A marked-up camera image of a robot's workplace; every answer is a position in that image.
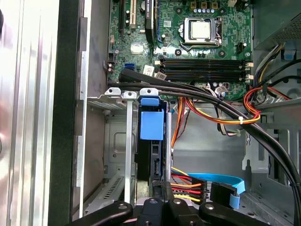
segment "yellow wire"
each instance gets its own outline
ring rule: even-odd
[[[201,186],[202,184],[199,183],[199,184],[195,184],[195,185],[180,185],[180,184],[172,184],[170,183],[171,186],[177,186],[177,187],[199,187]]]
[[[199,113],[201,113],[201,114],[203,114],[203,115],[205,115],[205,116],[207,116],[207,117],[209,117],[209,118],[213,118],[212,116],[210,116],[210,115],[208,115],[208,114],[206,114],[205,112],[202,112],[201,110],[199,110],[198,108],[196,108],[196,110],[199,112]],[[260,115],[258,115],[258,117],[256,118],[256,119],[248,119],[248,120],[243,120],[243,124],[244,123],[246,123],[246,122],[256,122],[256,121],[258,121],[260,119]],[[220,123],[220,124],[240,124],[240,121],[227,121],[227,120],[219,120],[219,119],[215,119],[214,120],[215,122],[218,122],[218,123]]]
[[[260,75],[260,77],[259,77],[259,82],[261,82],[261,80],[262,80],[262,78],[263,78],[263,74],[264,74],[264,72],[266,71],[266,69],[268,68],[269,63],[270,63],[270,62],[268,62],[267,65],[264,67],[264,69],[263,69],[263,71],[262,71],[262,73],[261,73],[261,75]]]
[[[190,200],[193,200],[193,201],[196,201],[196,202],[200,202],[200,201],[201,201],[200,199],[195,199],[195,198],[192,198],[192,197],[190,197],[190,196],[187,196],[187,195],[181,195],[181,194],[175,194],[174,197],[175,197],[175,198],[190,199]]]
[[[179,170],[179,169],[177,169],[177,168],[175,168],[175,167],[172,167],[172,169],[173,169],[174,171],[177,171],[177,172],[182,173],[182,174],[184,174],[185,176],[188,176],[188,177],[189,177],[189,175],[188,175],[187,173],[185,173],[185,172],[183,172],[183,171],[181,171],[181,170]]]
[[[283,45],[280,46],[280,48],[277,50],[276,54],[285,46],[285,43]],[[264,67],[262,73],[260,74],[259,77],[259,82],[261,82],[262,78],[263,78],[263,74],[264,72],[267,70],[268,66],[269,66],[270,62],[267,63],[267,65]]]

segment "white connector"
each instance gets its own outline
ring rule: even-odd
[[[234,7],[235,4],[236,4],[236,2],[237,2],[237,0],[229,0],[229,1],[228,1],[228,6],[229,6],[229,7]]]

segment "zip tie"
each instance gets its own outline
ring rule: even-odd
[[[240,125],[244,124],[244,117],[243,116],[239,116],[238,119],[240,120]]]
[[[237,129],[237,134],[236,134],[236,136],[238,136],[238,137],[241,136],[241,133],[240,133],[240,130],[239,130],[239,129]]]

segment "red wire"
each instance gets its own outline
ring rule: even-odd
[[[180,175],[172,175],[172,177],[175,177],[175,178],[183,178],[183,179],[189,179],[189,180],[191,180],[191,178],[190,177],[186,177],[186,176],[180,176]]]
[[[197,192],[197,191],[192,191],[192,190],[187,190],[187,189],[179,189],[179,188],[172,188],[174,191],[182,191],[182,192],[189,192],[192,194],[201,194],[201,192]]]

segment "sata port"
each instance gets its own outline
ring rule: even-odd
[[[135,70],[135,64],[134,63],[125,63],[124,68],[127,68],[129,70],[134,71]]]

